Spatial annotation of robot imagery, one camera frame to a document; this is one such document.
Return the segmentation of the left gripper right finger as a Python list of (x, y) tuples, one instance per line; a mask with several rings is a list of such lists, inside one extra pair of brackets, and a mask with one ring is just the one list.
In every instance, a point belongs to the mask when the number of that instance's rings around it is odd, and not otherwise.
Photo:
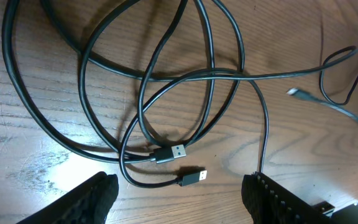
[(260, 172), (244, 176), (241, 197), (254, 223), (331, 223), (329, 217)]

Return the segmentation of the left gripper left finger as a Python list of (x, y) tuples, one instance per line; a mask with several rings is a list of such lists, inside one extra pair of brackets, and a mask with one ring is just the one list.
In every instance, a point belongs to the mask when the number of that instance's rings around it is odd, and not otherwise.
[(18, 224), (105, 224), (118, 193), (117, 175), (101, 171)]

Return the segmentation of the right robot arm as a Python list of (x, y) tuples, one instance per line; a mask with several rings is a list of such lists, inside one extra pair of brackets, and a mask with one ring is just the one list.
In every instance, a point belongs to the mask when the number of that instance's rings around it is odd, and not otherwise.
[(327, 201), (312, 206), (317, 212), (334, 224), (358, 224), (358, 202), (337, 210)]

